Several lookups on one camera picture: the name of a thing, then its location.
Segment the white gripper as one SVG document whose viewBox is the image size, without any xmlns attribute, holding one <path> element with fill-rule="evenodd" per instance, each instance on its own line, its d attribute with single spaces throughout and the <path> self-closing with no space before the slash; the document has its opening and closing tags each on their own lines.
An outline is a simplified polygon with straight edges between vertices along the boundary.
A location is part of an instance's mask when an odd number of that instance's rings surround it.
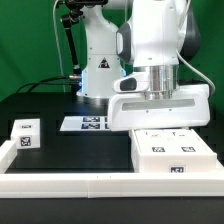
<svg viewBox="0 0 224 224">
<path fill-rule="evenodd" d="M 116 94 L 109 100 L 112 131 L 205 126 L 210 121 L 207 84 L 183 85 L 170 99 L 148 100 L 143 93 Z"/>
</svg>

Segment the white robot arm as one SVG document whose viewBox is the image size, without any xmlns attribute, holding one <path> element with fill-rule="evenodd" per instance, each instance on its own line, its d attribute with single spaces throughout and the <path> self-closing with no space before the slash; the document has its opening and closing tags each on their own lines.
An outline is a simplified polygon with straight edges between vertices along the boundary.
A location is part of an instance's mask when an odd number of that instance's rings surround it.
<svg viewBox="0 0 224 224">
<path fill-rule="evenodd" d="M 109 102 L 113 131 L 204 126 L 215 86 L 178 83 L 198 51 L 191 0 L 105 0 L 84 5 L 85 99 Z"/>
</svg>

